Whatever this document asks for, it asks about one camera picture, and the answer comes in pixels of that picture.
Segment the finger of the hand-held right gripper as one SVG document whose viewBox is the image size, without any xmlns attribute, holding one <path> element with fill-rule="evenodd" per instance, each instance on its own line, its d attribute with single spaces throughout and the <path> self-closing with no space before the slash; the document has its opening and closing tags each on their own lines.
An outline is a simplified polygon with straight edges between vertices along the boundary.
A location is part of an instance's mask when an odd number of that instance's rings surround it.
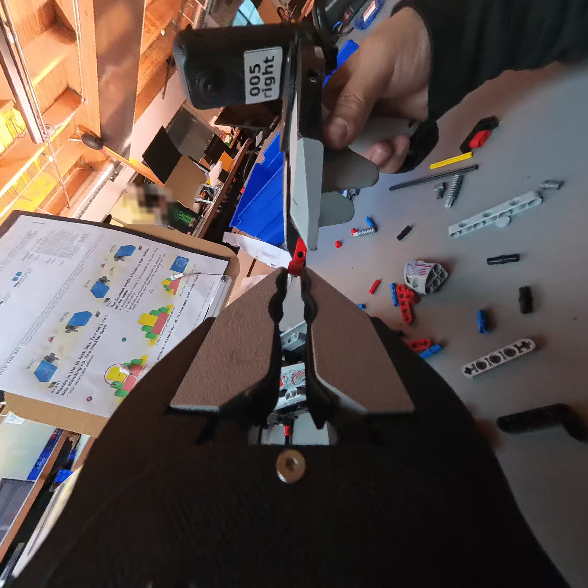
<svg viewBox="0 0 588 588">
<path fill-rule="evenodd" d="M 320 196 L 319 227 L 350 222 L 355 216 L 355 205 L 340 192 L 323 192 Z"/>
<path fill-rule="evenodd" d="M 331 151 L 317 139 L 296 139 L 289 151 L 289 230 L 315 251 L 323 228 L 318 226 L 321 194 L 364 189 L 378 180 L 377 166 L 355 151 Z"/>
</svg>

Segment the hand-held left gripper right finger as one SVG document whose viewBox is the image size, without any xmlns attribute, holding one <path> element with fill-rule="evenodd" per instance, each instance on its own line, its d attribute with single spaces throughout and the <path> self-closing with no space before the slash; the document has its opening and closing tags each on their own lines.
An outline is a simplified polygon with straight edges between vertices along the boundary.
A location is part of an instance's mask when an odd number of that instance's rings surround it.
<svg viewBox="0 0 588 588">
<path fill-rule="evenodd" d="M 300 275 L 307 325 L 307 407 L 318 428 L 329 422 L 415 411 L 371 317 L 309 268 Z"/>
</svg>

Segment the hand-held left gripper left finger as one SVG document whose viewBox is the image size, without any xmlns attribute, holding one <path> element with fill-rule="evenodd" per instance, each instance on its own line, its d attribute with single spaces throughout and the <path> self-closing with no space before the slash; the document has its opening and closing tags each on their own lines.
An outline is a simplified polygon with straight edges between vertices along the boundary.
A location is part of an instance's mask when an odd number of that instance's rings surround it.
<svg viewBox="0 0 588 588">
<path fill-rule="evenodd" d="M 220 311 L 171 408 L 251 423 L 267 419 L 280 387 L 279 324 L 287 290 L 288 271 L 278 268 Z"/>
</svg>

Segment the red brick tooth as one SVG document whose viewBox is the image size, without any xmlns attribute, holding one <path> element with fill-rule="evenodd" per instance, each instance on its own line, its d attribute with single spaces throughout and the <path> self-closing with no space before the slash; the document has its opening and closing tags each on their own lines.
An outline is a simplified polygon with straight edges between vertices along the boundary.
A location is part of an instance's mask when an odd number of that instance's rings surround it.
<svg viewBox="0 0 588 588">
<path fill-rule="evenodd" d="M 288 266 L 288 274 L 299 277 L 306 264 L 307 247 L 301 237 L 296 241 L 296 248 Z"/>
</svg>

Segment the grey red brick vehicle model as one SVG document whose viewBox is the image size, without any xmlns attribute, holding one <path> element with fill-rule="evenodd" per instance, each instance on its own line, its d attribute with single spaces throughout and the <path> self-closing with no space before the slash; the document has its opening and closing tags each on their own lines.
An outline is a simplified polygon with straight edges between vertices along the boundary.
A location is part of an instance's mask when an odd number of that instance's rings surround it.
<svg viewBox="0 0 588 588">
<path fill-rule="evenodd" d="M 298 417 L 308 413 L 306 396 L 307 326 L 301 322 L 280 334 L 282 365 L 278 397 L 270 413 L 267 428 L 279 427 L 285 445 L 291 445 Z"/>
</svg>

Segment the person's right forearm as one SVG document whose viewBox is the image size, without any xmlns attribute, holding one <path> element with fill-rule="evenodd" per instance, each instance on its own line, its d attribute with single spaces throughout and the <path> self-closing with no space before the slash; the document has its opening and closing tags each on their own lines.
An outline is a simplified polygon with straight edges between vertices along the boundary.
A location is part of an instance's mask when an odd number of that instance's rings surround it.
<svg viewBox="0 0 588 588">
<path fill-rule="evenodd" d="M 508 70 L 587 59 L 587 1 L 400 1 L 430 41 L 428 118 Z"/>
</svg>

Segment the grey curved Lego panel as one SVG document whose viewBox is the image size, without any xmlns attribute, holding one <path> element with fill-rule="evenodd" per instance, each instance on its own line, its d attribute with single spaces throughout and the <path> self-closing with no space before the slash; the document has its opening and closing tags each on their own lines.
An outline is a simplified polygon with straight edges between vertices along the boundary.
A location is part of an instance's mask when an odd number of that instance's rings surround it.
<svg viewBox="0 0 588 588">
<path fill-rule="evenodd" d="M 413 259 L 404 266 L 405 285 L 423 296 L 435 293 L 446 282 L 448 275 L 439 263 Z"/>
</svg>

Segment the white clip bar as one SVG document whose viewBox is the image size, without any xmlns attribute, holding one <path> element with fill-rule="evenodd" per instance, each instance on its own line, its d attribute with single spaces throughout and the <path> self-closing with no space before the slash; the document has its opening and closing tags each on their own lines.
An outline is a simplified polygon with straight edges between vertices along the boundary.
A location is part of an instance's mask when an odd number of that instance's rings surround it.
<svg viewBox="0 0 588 588">
<path fill-rule="evenodd" d="M 217 283 L 212 288 L 211 294 L 207 297 L 203 320 L 216 318 L 224 307 L 232 288 L 232 278 L 229 275 L 218 276 Z"/>
</svg>

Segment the red T-shaped brick beam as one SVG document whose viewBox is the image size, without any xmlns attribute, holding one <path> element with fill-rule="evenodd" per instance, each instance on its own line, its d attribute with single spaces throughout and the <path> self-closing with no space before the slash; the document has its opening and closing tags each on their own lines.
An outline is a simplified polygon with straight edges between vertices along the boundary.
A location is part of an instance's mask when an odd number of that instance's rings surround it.
<svg viewBox="0 0 588 588">
<path fill-rule="evenodd" d="M 414 321 L 413 307 L 420 302 L 420 296 L 405 284 L 398 283 L 395 287 L 402 322 L 411 325 Z"/>
</svg>

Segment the long dark grey brick axle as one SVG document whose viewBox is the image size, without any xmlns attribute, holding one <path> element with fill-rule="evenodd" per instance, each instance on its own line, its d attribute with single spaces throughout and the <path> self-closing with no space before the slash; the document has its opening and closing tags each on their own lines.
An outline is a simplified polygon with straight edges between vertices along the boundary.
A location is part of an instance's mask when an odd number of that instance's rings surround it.
<svg viewBox="0 0 588 588">
<path fill-rule="evenodd" d="M 401 183 L 397 183 L 395 185 L 392 185 L 389 188 L 389 191 L 393 192 L 396 190 L 401 190 L 404 188 L 408 188 L 408 187 L 414 187 L 417 185 L 421 185 L 421 184 L 425 184 L 425 183 L 430 183 L 430 182 L 437 182 L 439 180 L 454 176 L 454 175 L 462 175 L 465 173 L 469 173 L 472 171 L 476 171 L 479 169 L 479 165 L 478 164 L 474 164 L 474 165 L 469 165 L 469 166 L 464 166 L 462 168 L 459 169 L 455 169 L 452 171 L 447 171 L 447 172 L 442 172 L 442 173 L 437 173 L 437 174 L 432 174 L 432 175 L 427 175 L 421 178 L 417 178 L 417 179 L 412 179 L 412 180 L 408 180 L 405 182 L 401 182 Z"/>
</svg>

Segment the yellow brick axle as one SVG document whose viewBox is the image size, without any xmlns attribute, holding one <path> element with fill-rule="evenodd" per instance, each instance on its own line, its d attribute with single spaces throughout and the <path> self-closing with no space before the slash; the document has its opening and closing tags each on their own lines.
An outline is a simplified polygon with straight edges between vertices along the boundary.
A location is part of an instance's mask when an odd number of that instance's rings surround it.
<svg viewBox="0 0 588 588">
<path fill-rule="evenodd" d="M 454 156 L 452 158 L 447 158 L 447 159 L 432 163 L 432 164 L 430 164 L 429 169 L 436 170 L 436 169 L 444 168 L 446 166 L 454 165 L 454 164 L 469 160 L 472 157 L 473 157 L 473 152 L 468 151 L 466 153 L 461 153 L 461 154 Z"/>
</svg>

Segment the white brick beam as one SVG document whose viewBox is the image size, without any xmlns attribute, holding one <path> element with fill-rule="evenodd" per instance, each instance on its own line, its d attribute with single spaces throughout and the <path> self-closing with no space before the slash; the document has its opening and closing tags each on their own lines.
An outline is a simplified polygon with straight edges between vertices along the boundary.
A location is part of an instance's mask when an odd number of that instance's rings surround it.
<svg viewBox="0 0 588 588">
<path fill-rule="evenodd" d="M 469 378 L 475 378 L 497 367 L 507 364 L 519 357 L 526 356 L 536 349 L 536 342 L 529 338 L 519 339 L 493 352 L 469 362 L 462 366 L 462 374 Z"/>
</svg>

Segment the light grey brick beam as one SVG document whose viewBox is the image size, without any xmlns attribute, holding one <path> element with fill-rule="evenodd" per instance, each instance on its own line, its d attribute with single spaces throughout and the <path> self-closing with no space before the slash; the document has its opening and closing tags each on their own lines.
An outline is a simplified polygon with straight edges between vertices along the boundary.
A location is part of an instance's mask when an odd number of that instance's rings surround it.
<svg viewBox="0 0 588 588">
<path fill-rule="evenodd" d="M 511 217 L 542 203 L 543 196 L 540 192 L 534 190 L 526 192 L 450 225 L 447 229 L 448 235 L 452 239 L 457 239 L 493 224 L 508 224 Z"/>
</svg>

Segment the black red brick piece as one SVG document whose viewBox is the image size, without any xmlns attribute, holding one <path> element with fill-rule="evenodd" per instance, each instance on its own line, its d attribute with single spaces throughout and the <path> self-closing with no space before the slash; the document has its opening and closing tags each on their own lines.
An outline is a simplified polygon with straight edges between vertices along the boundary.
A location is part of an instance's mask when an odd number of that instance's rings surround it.
<svg viewBox="0 0 588 588">
<path fill-rule="evenodd" d="M 460 145 L 461 153 L 475 151 L 484 146 L 492 132 L 499 126 L 499 118 L 489 116 L 479 120 Z"/>
</svg>

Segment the black angled brick beam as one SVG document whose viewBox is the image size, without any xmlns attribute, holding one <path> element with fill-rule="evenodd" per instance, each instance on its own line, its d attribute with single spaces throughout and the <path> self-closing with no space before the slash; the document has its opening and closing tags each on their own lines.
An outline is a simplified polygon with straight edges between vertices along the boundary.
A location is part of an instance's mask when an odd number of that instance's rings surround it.
<svg viewBox="0 0 588 588">
<path fill-rule="evenodd" d="M 563 403 L 501 416 L 496 420 L 499 430 L 511 435 L 560 427 L 573 439 L 587 443 L 587 424 L 570 406 Z"/>
</svg>

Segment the dark computer monitor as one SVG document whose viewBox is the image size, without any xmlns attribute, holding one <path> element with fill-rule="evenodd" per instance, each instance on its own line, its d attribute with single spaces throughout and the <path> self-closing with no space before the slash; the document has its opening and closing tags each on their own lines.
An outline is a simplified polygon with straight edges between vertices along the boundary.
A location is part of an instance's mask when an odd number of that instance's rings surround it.
<svg viewBox="0 0 588 588">
<path fill-rule="evenodd" d="M 26 502 L 34 484 L 35 482 L 30 480 L 1 479 L 1 543 Z"/>
</svg>

